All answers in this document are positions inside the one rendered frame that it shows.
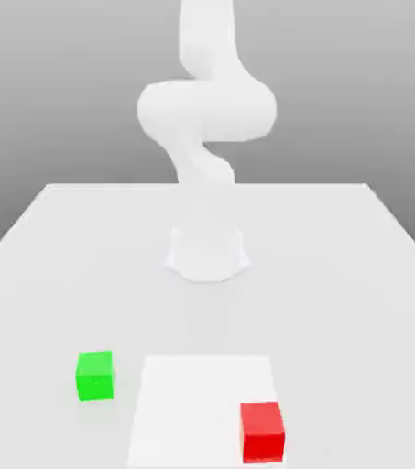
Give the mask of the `small green cube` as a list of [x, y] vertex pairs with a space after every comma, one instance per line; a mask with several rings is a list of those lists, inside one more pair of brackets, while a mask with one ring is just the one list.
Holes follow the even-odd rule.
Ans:
[[80, 402], [113, 399], [113, 353], [109, 350], [79, 353], [75, 384]]

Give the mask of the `small red cube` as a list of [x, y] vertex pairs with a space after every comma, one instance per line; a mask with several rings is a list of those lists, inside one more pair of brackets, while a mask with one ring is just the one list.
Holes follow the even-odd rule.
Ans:
[[244, 463], [283, 461], [286, 431], [277, 401], [241, 403], [240, 421]]

